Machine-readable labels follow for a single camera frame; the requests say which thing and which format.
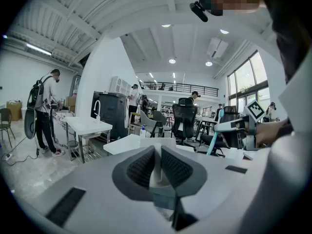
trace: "window frame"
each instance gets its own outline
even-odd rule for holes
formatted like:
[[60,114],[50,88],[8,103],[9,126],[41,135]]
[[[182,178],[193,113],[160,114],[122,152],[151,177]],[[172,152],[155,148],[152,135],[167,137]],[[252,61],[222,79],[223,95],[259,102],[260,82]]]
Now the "window frame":
[[[268,88],[269,87],[269,84],[268,84],[268,80],[265,80],[263,82],[260,82],[257,84],[257,78],[255,76],[255,73],[254,73],[254,66],[253,66],[253,63],[251,61],[251,58],[256,55],[258,53],[258,50],[256,50],[252,55],[250,55],[247,60],[245,60],[238,68],[236,68],[232,73],[230,73],[228,75],[228,92],[229,92],[229,97],[228,97],[228,100],[229,100],[229,104],[230,104],[230,101],[231,99],[234,99],[236,98],[236,109],[238,110],[238,98],[241,98],[241,97],[245,97],[245,106],[247,105],[247,96],[250,95],[250,94],[254,94],[255,93],[255,99],[258,101],[258,92],[262,89],[265,89],[265,88]],[[236,76],[236,71],[238,69],[240,69],[246,62],[250,63],[251,67],[252,67],[252,72],[253,72],[253,79],[254,79],[254,83],[255,83],[255,86],[252,86],[252,87],[249,87],[247,89],[245,89],[244,92],[238,92],[238,87],[237,87],[237,76]],[[235,94],[232,94],[231,95],[231,81],[230,81],[230,76],[234,74],[234,77],[235,77],[235,85],[236,85],[236,93]]]

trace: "concrete floor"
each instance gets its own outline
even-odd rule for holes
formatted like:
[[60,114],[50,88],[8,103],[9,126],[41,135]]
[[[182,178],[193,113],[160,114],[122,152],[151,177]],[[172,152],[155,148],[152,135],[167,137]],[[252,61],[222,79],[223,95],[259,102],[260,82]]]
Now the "concrete floor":
[[[23,120],[12,121],[11,128],[16,138],[14,140],[10,133],[12,147],[14,148],[25,138]],[[3,132],[3,140],[0,138],[0,143],[2,146],[0,149],[1,156],[12,150],[6,132]],[[104,153],[103,144],[98,143],[95,147],[102,156],[107,155]],[[18,160],[22,161],[27,156],[35,158],[35,139],[26,138],[14,149],[12,154],[12,158],[8,161],[10,164]],[[0,170],[14,195],[31,203],[36,196],[69,174],[78,165],[80,165],[80,162],[77,159],[70,161],[67,153],[60,157],[52,157],[52,153],[48,151],[45,154],[39,153],[37,159],[28,157],[25,162],[16,163],[14,166],[9,166],[7,162],[3,161]]]

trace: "backpack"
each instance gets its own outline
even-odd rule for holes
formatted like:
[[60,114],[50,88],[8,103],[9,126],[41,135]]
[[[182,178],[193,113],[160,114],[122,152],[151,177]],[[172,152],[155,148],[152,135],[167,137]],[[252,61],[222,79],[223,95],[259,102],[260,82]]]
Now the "backpack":
[[51,78],[52,76],[48,76],[44,81],[42,81],[42,78],[40,80],[37,80],[36,83],[33,85],[33,87],[30,90],[29,97],[27,100],[27,108],[40,110],[43,106],[43,90],[44,90],[44,83],[47,81],[47,79]]

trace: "floor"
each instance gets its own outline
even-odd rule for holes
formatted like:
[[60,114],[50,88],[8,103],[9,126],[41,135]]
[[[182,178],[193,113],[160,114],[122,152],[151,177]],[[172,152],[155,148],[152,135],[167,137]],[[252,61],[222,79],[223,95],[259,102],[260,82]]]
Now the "floor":
[[[14,140],[10,133],[14,150],[12,152],[13,156],[8,163],[13,164],[15,161],[23,161],[27,156],[35,158],[36,142],[35,139],[25,138],[23,121],[12,122],[11,128],[16,139]],[[166,133],[165,137],[170,137],[170,135],[170,133]],[[6,132],[3,132],[3,140],[0,138],[0,143],[2,145],[0,149],[1,156],[12,151]],[[103,150],[103,142],[93,139],[92,144],[101,156],[107,156],[107,153]],[[199,146],[199,142],[192,144],[195,147]],[[199,150],[207,151],[208,146],[202,145]],[[223,149],[222,151],[226,158],[236,160],[242,160],[243,158],[242,150],[231,148]],[[67,154],[60,157],[52,157],[50,151],[45,154],[40,153],[37,159],[28,157],[24,162],[18,162],[14,166],[9,166],[8,163],[6,161],[1,162],[0,170],[10,190],[15,196],[24,199],[30,204],[36,196],[80,165],[77,159],[70,161]]]

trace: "ceiling light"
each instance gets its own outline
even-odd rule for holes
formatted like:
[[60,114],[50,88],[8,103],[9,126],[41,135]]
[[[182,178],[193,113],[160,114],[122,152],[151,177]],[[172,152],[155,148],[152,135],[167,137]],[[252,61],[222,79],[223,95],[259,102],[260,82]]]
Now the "ceiling light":
[[223,33],[223,34],[228,34],[228,33],[229,33],[229,31],[225,31],[225,30],[223,30],[223,29],[220,29],[220,31],[221,31],[221,33]]
[[27,43],[26,45],[27,45],[27,47],[29,47],[29,48],[31,48],[31,49],[34,49],[34,50],[37,50],[37,51],[40,51],[40,52],[42,52],[42,53],[44,53],[44,54],[46,54],[46,55],[49,55],[49,56],[52,55],[51,52],[45,51],[44,49],[40,49],[40,48],[38,48],[38,47],[36,47],[36,46],[34,46],[34,45],[31,45],[31,44],[29,44],[29,43]]

